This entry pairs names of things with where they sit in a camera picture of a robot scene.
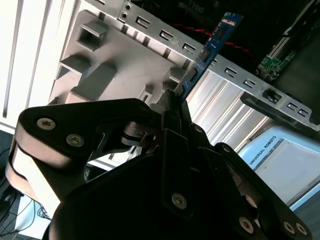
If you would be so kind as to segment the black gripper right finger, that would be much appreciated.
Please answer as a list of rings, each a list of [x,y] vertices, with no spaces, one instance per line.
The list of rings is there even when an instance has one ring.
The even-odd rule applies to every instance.
[[[220,216],[210,226],[220,240],[311,240],[298,216],[225,143],[211,145],[204,130],[191,120],[188,104],[179,107],[189,143],[199,155],[196,165],[204,181],[213,183],[212,212]]]

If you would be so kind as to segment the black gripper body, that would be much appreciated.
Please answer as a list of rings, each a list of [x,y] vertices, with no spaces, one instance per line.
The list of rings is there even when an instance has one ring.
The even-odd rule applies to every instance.
[[[201,149],[168,180],[154,155],[86,183],[56,209],[46,240],[263,240],[223,157]]]

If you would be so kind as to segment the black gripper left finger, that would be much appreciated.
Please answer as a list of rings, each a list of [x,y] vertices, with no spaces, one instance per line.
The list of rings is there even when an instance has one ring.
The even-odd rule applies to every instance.
[[[130,147],[160,157],[162,204],[190,214],[186,161],[192,124],[186,100],[168,90],[151,105],[127,98],[31,107],[19,115],[14,141],[41,166],[47,186],[29,186],[50,215],[80,184],[87,162]]]

